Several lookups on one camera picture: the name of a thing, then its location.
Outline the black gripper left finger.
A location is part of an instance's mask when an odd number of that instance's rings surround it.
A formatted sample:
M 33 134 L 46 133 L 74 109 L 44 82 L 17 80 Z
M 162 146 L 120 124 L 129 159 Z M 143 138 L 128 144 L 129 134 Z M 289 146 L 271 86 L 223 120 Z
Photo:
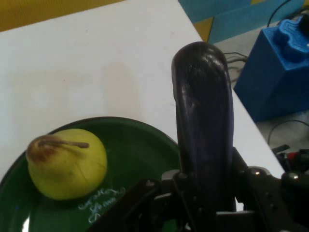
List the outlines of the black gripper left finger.
M 161 232 L 169 221 L 176 231 L 191 232 L 192 225 L 180 189 L 189 176 L 178 170 L 162 174 L 160 181 L 142 179 L 129 189 L 88 229 L 89 232 Z

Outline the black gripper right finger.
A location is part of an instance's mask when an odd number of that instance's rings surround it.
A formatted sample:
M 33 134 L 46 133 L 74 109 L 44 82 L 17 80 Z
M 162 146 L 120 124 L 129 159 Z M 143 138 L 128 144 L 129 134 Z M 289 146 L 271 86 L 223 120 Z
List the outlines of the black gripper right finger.
M 309 176 L 287 172 L 274 177 L 266 168 L 248 166 L 233 149 L 232 192 L 243 210 L 218 212 L 221 232 L 307 232 Z

